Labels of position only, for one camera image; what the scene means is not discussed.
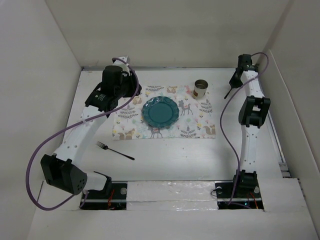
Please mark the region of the stainless steel cup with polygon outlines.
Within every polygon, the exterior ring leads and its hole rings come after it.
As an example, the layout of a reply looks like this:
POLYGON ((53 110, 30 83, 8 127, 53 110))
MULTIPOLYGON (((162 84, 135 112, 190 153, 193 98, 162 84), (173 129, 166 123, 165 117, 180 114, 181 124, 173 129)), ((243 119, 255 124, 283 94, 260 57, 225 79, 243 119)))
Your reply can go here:
POLYGON ((194 82, 194 88, 193 88, 193 93, 192 93, 192 96, 195 98, 195 99, 202 99, 205 94, 206 94, 206 91, 208 89, 208 82, 204 79, 198 79, 194 82))

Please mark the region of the teal scalloped plate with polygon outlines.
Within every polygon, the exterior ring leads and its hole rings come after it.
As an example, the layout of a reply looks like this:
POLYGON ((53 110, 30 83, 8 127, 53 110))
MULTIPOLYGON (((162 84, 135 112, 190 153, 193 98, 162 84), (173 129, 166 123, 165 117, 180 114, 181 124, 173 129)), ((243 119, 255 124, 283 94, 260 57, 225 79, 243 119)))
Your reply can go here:
POLYGON ((163 129, 174 124, 180 116, 177 103, 167 96, 156 96, 146 101, 141 115, 150 127, 163 129))

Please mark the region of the floral animal print cloth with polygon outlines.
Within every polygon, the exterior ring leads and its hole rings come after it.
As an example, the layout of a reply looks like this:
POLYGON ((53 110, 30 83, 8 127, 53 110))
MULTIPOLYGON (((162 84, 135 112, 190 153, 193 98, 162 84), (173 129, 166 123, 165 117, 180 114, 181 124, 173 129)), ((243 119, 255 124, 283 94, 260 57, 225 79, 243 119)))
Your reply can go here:
POLYGON ((114 140, 214 138, 216 129, 212 113, 212 101, 208 97, 194 99, 192 89, 188 85, 144 86, 140 95, 114 114, 112 138, 114 140), (168 97, 177 104, 179 117, 171 126, 156 128, 149 126, 144 120, 143 105, 153 97, 168 97))

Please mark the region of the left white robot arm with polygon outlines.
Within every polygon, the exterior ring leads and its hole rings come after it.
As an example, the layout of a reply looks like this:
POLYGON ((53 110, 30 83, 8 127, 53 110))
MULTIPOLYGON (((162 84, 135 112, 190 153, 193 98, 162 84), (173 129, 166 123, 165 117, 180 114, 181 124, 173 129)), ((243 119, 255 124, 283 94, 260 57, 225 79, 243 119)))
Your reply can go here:
POLYGON ((113 58, 112 65, 103 70, 101 82, 86 99, 79 124, 52 155, 42 157, 40 164, 48 185, 72 195, 94 191, 104 199, 111 194, 110 178, 97 171, 84 172, 81 162, 99 127, 119 109, 119 100, 133 99, 141 91, 129 62, 127 55, 113 58))

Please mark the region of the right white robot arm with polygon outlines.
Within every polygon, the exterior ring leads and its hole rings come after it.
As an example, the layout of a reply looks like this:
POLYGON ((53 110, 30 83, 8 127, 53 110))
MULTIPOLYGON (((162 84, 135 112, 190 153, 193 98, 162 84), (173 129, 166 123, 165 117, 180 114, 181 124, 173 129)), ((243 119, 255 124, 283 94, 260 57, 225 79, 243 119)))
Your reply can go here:
POLYGON ((243 82, 246 98, 238 115, 242 132, 240 171, 234 176, 231 184, 231 191, 237 197, 243 197, 258 187, 255 167, 257 141, 260 128, 266 121, 271 105, 271 100, 265 97, 261 90, 256 71, 244 71, 240 80, 243 82))

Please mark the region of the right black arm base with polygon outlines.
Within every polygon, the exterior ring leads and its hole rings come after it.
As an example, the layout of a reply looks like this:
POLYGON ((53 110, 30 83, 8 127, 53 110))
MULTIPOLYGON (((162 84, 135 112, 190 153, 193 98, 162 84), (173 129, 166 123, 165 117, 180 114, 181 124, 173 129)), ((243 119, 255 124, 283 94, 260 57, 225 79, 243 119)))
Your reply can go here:
POLYGON ((210 195, 219 210, 264 209, 256 171, 241 170, 232 180, 216 181, 210 195))

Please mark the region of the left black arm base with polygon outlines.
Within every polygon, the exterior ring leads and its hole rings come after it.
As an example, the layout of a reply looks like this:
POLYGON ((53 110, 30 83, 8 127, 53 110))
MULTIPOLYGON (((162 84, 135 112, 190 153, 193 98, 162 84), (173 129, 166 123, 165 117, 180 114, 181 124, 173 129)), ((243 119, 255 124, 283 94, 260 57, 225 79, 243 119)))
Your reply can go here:
POLYGON ((94 172, 106 182, 102 190, 89 190, 82 193, 79 208, 81 210, 122 211, 127 209, 127 181, 112 181, 110 176, 94 172))

